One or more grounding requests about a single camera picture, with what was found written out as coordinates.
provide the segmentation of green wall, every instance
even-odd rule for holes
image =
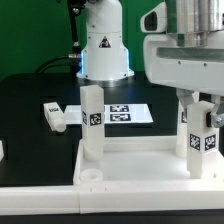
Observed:
[[[144,70],[142,44],[145,34],[140,30],[140,18],[161,1],[121,0],[123,41],[130,51],[130,66],[135,71]],[[43,62],[71,53],[66,2],[0,1],[0,79],[15,73],[32,73]],[[86,40],[84,17],[83,14],[78,18],[82,47]]]

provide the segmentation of white block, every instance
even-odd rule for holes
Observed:
[[[57,131],[57,132],[65,131],[66,129],[65,116],[61,108],[56,102],[45,103],[44,114],[52,131]]]
[[[200,179],[205,173],[213,170],[217,162],[217,150],[207,153],[200,153],[199,151],[191,151],[191,178]]]
[[[3,151],[2,141],[0,141],[0,161],[3,159],[3,157],[4,157],[4,151]]]
[[[199,102],[188,107],[187,169],[191,178],[202,178],[217,163],[219,131],[207,127],[206,116],[214,104]]]
[[[97,161],[103,157],[104,95],[97,85],[81,87],[82,137],[85,158]]]

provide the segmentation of white post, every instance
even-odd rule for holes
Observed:
[[[103,157],[104,147],[104,92],[97,85],[80,88],[82,110],[82,137],[84,156],[97,161]]]
[[[201,101],[188,107],[187,169],[191,178],[202,178],[217,163],[219,130],[207,127],[206,116],[214,104]]]

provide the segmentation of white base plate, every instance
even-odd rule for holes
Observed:
[[[67,125],[81,124],[81,106],[70,105],[65,109]],[[105,124],[152,123],[152,116],[147,104],[105,105]]]

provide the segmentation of metal bracket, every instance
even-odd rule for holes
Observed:
[[[224,97],[213,95],[212,102],[215,106],[211,112],[211,126],[221,128],[224,126]]]
[[[186,89],[177,89],[177,97],[184,108],[184,117],[187,118],[187,106],[194,103],[193,94],[194,91]]]

